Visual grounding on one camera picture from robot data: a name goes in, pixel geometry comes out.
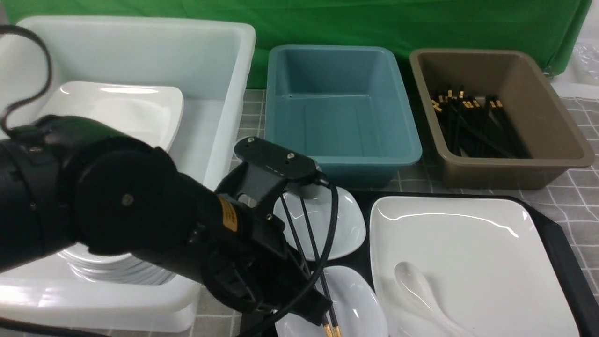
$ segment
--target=green cloth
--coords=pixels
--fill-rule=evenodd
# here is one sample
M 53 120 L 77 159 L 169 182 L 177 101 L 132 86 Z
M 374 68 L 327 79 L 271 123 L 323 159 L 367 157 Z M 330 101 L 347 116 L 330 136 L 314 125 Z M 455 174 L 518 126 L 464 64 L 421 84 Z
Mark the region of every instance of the green cloth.
M 281 44 L 381 46 L 404 77 L 423 47 L 514 49 L 565 70 L 591 0 L 2 0 L 11 22 L 35 15 L 188 17 L 249 23 L 256 52 L 248 88 L 264 88 Z

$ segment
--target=black chopsticks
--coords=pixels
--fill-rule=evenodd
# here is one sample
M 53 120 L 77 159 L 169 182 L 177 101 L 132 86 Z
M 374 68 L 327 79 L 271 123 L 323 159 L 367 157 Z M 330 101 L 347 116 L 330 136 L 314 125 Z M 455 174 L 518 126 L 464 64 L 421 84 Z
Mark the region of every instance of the black chopsticks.
M 287 216 L 287 222 L 289 223 L 289 228 L 291 229 L 291 233 L 292 233 L 292 235 L 294 237 L 295 245 L 297 246 L 297 250 L 299 252 L 299 256 L 300 256 L 300 259 L 301 259 L 300 265 L 304 269 L 306 275 L 310 276 L 310 270 L 308 269 L 308 264 L 307 264 L 307 262 L 305 260 L 304 249 L 302 248 L 302 245 L 301 245 L 301 242 L 300 242 L 300 238 L 299 238 L 299 236 L 297 234 L 297 231 L 295 229 L 295 225 L 293 223 L 293 220 L 291 219 L 291 213 L 289 213 L 289 208 L 287 207 L 287 203 L 285 202 L 285 198 L 283 196 L 281 196 L 280 198 L 281 198 L 281 202 L 283 204 L 283 208 L 285 210 L 285 215 Z M 306 210 L 306 207 L 305 207 L 304 198 L 300 197 L 300 200 L 301 200 L 302 211 L 304 212 L 305 224 L 306 224 L 306 227 L 308 229 L 308 234 L 310 236 L 310 242 L 312 244 L 312 250 L 314 252 L 314 261 L 316 263 L 318 263 L 320 255 L 318 254 L 318 249 L 316 247 L 316 241 L 314 239 L 314 233 L 312 232 L 312 226 L 310 225 L 310 219 L 308 217 L 308 211 Z M 325 273 L 324 272 L 320 276 L 320 283 L 322 284 L 322 290 L 324 292 L 325 297 L 330 300 L 331 299 L 331 293 L 329 291 L 328 284 L 326 283 L 326 277 L 325 277 Z M 331 323 L 333 325 L 332 328 L 331 328 L 331 324 L 329 323 L 329 320 L 326 317 L 326 314 L 324 314 L 322 316 L 322 327 L 323 327 L 323 329 L 325 331 L 325 336 L 326 337 L 341 337 L 341 329 L 339 328 L 339 323 L 337 321 L 337 315 L 335 314 L 335 309 L 333 308 L 332 305 L 331 305 L 331 307 L 329 309 L 329 315 L 331 316 Z
M 451 153 L 461 157 L 531 158 L 496 95 L 487 96 L 483 107 L 475 97 L 466 95 L 463 85 L 457 96 L 453 95 L 449 86 L 446 92 L 436 91 L 431 97 Z

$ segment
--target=table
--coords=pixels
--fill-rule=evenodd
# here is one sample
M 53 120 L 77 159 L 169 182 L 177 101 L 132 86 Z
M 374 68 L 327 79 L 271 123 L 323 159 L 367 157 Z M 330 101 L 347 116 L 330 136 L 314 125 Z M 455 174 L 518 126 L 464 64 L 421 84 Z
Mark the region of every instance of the table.
M 263 90 L 246 91 L 239 139 L 264 136 L 264 96 Z M 401 170 L 383 190 L 510 195 L 529 203 L 563 227 L 589 286 L 599 302 L 599 100 L 562 98 L 562 101 L 598 155 L 595 164 L 590 168 L 569 170 L 548 187 L 538 191 L 448 189 L 441 183 L 441 170 L 436 162 L 424 112 L 414 110 L 423 148 L 422 160 Z M 234 156 L 231 168 L 239 163 Z M 195 323 L 182 333 L 93 331 L 113 337 L 234 337 L 239 331 L 240 323 L 241 314 L 220 304 L 202 287 Z M 33 337 L 5 330 L 0 330 L 0 336 Z

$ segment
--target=plastic bag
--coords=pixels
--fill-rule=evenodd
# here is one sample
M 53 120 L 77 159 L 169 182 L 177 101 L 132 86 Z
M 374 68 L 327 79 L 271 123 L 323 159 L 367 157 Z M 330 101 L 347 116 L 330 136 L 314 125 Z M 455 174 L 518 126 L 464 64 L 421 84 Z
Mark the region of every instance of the plastic bag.
M 589 84 L 599 85 L 599 46 L 588 43 L 577 43 L 572 53 L 582 80 Z

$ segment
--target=robotic arm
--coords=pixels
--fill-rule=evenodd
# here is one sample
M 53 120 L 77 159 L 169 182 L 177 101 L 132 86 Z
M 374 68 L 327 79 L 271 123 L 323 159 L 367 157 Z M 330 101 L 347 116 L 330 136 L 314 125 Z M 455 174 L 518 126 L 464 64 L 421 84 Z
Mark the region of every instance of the robotic arm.
M 0 272 L 80 242 L 92 254 L 130 252 L 201 282 L 237 311 L 277 311 L 242 336 L 288 312 L 322 323 L 331 301 L 313 286 L 332 247 L 338 195 L 314 161 L 250 137 L 235 147 L 241 165 L 213 192 L 177 172 L 162 149 L 90 119 L 46 116 L 9 129 L 8 115 L 48 90 L 52 68 L 34 33 L 0 26 L 2 33 L 40 45 L 49 79 L 0 116 L 10 137 L 0 142 Z M 325 249 L 308 277 L 272 210 L 284 191 L 310 184 L 330 188 L 333 207 Z M 257 206 L 240 203 L 241 195 Z

